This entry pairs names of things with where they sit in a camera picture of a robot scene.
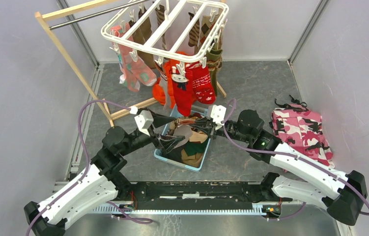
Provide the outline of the grey beige sock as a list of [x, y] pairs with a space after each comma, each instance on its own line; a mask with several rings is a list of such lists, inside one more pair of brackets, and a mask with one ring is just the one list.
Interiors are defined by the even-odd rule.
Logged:
[[185, 141], [189, 141], [190, 137], [193, 135], [193, 130], [188, 125], [181, 125], [176, 127], [173, 131], [169, 133], [169, 136], [178, 137], [184, 136]]
[[158, 83], [154, 86], [153, 95], [154, 98], [164, 106], [164, 109], [172, 109], [175, 106], [171, 84], [169, 84], [168, 77], [163, 71], [160, 71], [160, 78]]

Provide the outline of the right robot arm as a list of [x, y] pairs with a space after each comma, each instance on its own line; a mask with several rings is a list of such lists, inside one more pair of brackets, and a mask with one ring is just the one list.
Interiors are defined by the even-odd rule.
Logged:
[[216, 106], [207, 116], [186, 120], [182, 124], [209, 137], [228, 138], [231, 143], [244, 142], [243, 150], [252, 158], [285, 169], [300, 178], [292, 180], [276, 173], [266, 175], [260, 195], [271, 201], [291, 198], [325, 210], [335, 220], [354, 226], [360, 215], [369, 216], [368, 191], [362, 173], [336, 170], [312, 160], [288, 143], [263, 129], [264, 121], [254, 110], [243, 110], [237, 121], [225, 120], [225, 108]]

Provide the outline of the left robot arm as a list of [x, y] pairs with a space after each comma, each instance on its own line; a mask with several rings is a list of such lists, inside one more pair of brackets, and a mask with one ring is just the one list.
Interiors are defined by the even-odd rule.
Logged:
[[40, 203], [26, 204], [28, 233], [62, 236], [74, 222], [99, 205], [114, 199], [127, 199], [132, 185], [121, 173], [127, 164], [124, 157], [149, 144], [172, 150], [184, 139], [181, 136], [166, 137], [154, 131], [174, 121], [174, 117], [139, 109], [134, 120], [137, 129], [130, 134], [120, 126], [109, 128], [102, 140], [102, 148], [91, 162], [54, 195]]

